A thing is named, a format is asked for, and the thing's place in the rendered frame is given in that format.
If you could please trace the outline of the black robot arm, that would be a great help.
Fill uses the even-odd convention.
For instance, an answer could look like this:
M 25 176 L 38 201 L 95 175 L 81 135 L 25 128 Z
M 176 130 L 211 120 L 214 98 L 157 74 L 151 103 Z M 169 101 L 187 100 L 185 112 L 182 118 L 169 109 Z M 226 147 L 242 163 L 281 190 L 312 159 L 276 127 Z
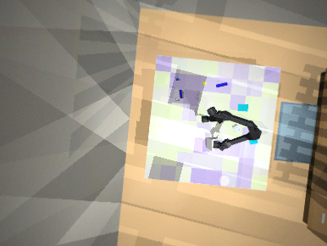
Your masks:
M 213 106 L 207 110 L 210 117 L 212 116 L 212 120 L 218 122 L 219 124 L 223 122 L 223 120 L 230 120 L 240 125 L 246 126 L 249 132 L 245 135 L 240 137 L 236 137 L 233 139 L 225 139 L 224 141 L 213 141 L 213 148 L 219 148 L 220 151 L 223 151 L 230 146 L 241 143 L 247 140 L 258 140 L 261 136 L 261 130 L 254 124 L 252 120 L 246 120 L 241 117 L 235 116 L 230 112 L 224 110 L 217 111 L 216 108 Z M 220 113 L 220 114 L 219 114 Z

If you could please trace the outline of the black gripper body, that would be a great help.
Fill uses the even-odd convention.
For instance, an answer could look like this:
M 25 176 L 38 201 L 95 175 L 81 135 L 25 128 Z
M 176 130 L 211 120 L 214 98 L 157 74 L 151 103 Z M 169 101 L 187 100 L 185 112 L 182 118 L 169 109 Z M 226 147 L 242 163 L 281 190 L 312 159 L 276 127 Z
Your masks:
M 206 123 L 206 122 L 215 122 L 212 120 L 212 116 L 211 117 L 207 117 L 207 116 L 202 116 L 202 123 Z

